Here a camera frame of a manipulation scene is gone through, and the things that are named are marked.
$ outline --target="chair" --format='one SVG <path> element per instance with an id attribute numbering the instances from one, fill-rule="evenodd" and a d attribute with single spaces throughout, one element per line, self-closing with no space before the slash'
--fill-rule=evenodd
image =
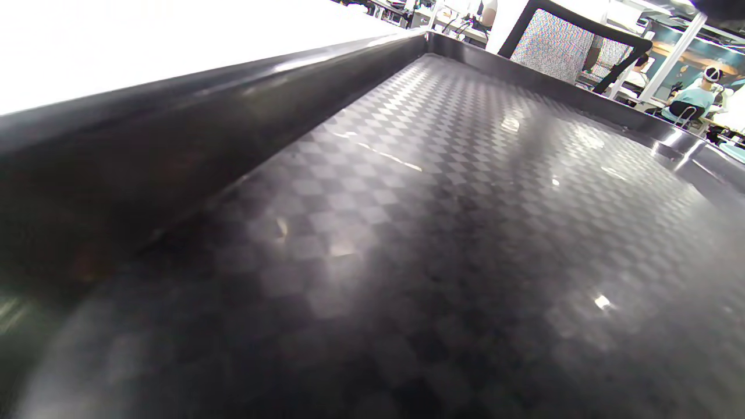
<path id="1" fill-rule="evenodd" d="M 668 109 L 670 113 L 677 116 L 677 120 L 673 121 L 673 124 L 679 127 L 687 127 L 691 121 L 702 117 L 706 111 L 703 107 L 683 101 L 674 101 Z"/>
<path id="2" fill-rule="evenodd" d="M 551 0 L 529 0 L 498 54 L 602 94 L 651 48 L 650 40 L 600 24 Z"/>
<path id="3" fill-rule="evenodd" d="M 700 106 L 689 104 L 688 102 L 684 101 L 675 101 L 670 104 L 668 109 L 670 110 L 670 113 L 675 115 L 675 120 L 670 120 L 662 116 L 662 109 L 649 109 L 646 111 L 646 113 L 649 113 L 652 116 L 656 116 L 657 118 L 664 119 L 665 121 L 670 122 L 673 125 L 677 125 L 686 129 L 690 125 L 691 121 L 702 117 L 704 112 L 706 111 Z"/>

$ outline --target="checkered pattern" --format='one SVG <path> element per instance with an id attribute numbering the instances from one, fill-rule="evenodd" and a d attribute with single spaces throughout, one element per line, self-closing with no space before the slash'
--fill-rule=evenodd
<path id="1" fill-rule="evenodd" d="M 427 55 L 97 289 L 19 417 L 742 417 L 733 219 Z"/>

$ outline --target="black metal edge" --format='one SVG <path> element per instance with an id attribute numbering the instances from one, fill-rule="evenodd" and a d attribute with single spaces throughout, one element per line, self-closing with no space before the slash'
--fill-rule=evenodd
<path id="1" fill-rule="evenodd" d="M 2 273 L 28 288 L 105 277 L 425 50 L 410 31 L 1 118 Z"/>
<path id="2" fill-rule="evenodd" d="M 315 60 L 327 60 L 358 51 L 372 42 L 419 35 L 412 32 L 346 42 L 210 69 L 3 115 L 0 116 L 0 139 L 2 139 L 0 153 L 12 151 L 15 148 L 25 148 L 35 142 L 45 142 L 53 137 L 61 138 L 95 131 L 102 127 L 113 127 L 119 122 L 129 121 L 131 118 L 148 113 L 205 100 L 206 97 L 220 89 L 229 89 L 236 84 L 248 84 L 253 80 L 279 75 L 282 71 L 278 71 L 277 66 L 289 68 L 291 64 L 288 61 L 299 64 L 312 63 Z"/>

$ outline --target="desk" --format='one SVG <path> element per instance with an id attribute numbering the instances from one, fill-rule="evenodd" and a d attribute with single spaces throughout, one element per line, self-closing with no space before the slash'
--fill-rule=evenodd
<path id="1" fill-rule="evenodd" d="M 704 126 L 704 128 L 701 131 L 702 133 L 707 132 L 708 129 L 709 129 L 709 127 L 711 127 L 712 125 L 714 125 L 715 127 L 722 128 L 722 130 L 726 130 L 726 131 L 734 134 L 736 137 L 739 137 L 739 141 L 733 139 L 733 141 L 735 141 L 735 142 L 739 142 L 739 143 L 742 144 L 743 141 L 745 140 L 745 133 L 741 133 L 740 131 L 736 131 L 736 130 L 731 130 L 731 129 L 729 129 L 729 127 L 727 127 L 725 125 L 722 125 L 722 124 L 718 124 L 718 123 L 714 122 L 712 119 L 709 119 L 709 118 L 700 118 L 700 120 L 703 122 L 703 126 Z"/>
<path id="2" fill-rule="evenodd" d="M 405 11 L 396 9 L 395 7 L 391 6 L 390 3 L 388 3 L 386 0 L 367 0 L 367 2 L 372 5 L 372 15 L 376 19 L 383 19 L 384 13 L 388 12 L 399 17 L 399 26 L 403 28 L 406 27 L 407 21 Z"/>
<path id="3" fill-rule="evenodd" d="M 432 10 L 429 10 L 429 9 L 424 9 L 424 8 L 423 9 L 417 9 L 414 12 L 414 21 L 416 22 L 417 19 L 421 19 L 422 17 L 425 17 L 427 20 L 432 19 L 432 15 L 433 14 L 434 14 L 434 12 Z M 439 25 L 445 26 L 448 23 L 450 23 L 451 20 L 453 20 L 452 16 L 448 18 L 448 17 L 445 17 L 442 14 L 440 14 L 440 15 L 438 15 L 435 18 L 434 23 L 435 23 L 435 25 L 438 25 L 439 24 Z M 453 22 L 453 24 L 450 25 L 450 26 L 453 29 L 458 29 L 460 27 L 460 25 L 462 25 L 462 24 L 463 24 L 462 21 L 460 22 L 460 24 L 458 24 L 457 22 Z M 471 39 L 474 39 L 474 40 L 477 40 L 479 42 L 483 42 L 483 43 L 487 43 L 488 42 L 488 39 L 486 38 L 486 35 L 484 35 L 484 33 L 481 32 L 481 31 L 476 31 L 474 28 L 470 28 L 469 27 L 468 29 L 466 29 L 466 30 L 463 31 L 463 34 L 466 35 L 467 37 L 469 37 Z"/>

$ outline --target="white table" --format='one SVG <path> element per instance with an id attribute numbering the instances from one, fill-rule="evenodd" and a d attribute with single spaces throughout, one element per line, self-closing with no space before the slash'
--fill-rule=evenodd
<path id="1" fill-rule="evenodd" d="M 417 17 L 419 17 L 419 19 L 421 19 L 422 16 L 424 16 L 427 19 L 432 19 L 432 15 L 433 14 L 434 14 L 434 12 L 432 10 L 429 10 L 429 9 L 424 9 L 424 8 L 417 9 L 416 12 L 414 13 L 414 19 L 417 19 Z M 446 16 L 443 16 L 442 14 L 439 14 L 435 18 L 434 23 L 435 23 L 435 25 L 445 26 L 448 23 L 450 23 L 451 20 L 453 20 L 452 16 L 451 17 L 446 17 Z M 463 22 L 460 21 L 460 20 L 458 20 L 456 22 L 453 22 L 453 24 L 450 25 L 450 28 L 452 28 L 453 30 L 456 30 L 462 24 L 463 24 Z M 468 38 L 477 40 L 479 42 L 486 43 L 488 41 L 488 39 L 486 38 L 486 35 L 484 35 L 484 33 L 482 31 L 476 31 L 474 28 L 471 28 L 471 27 L 468 27 L 466 30 L 464 30 L 463 31 L 463 34 L 466 35 Z"/>

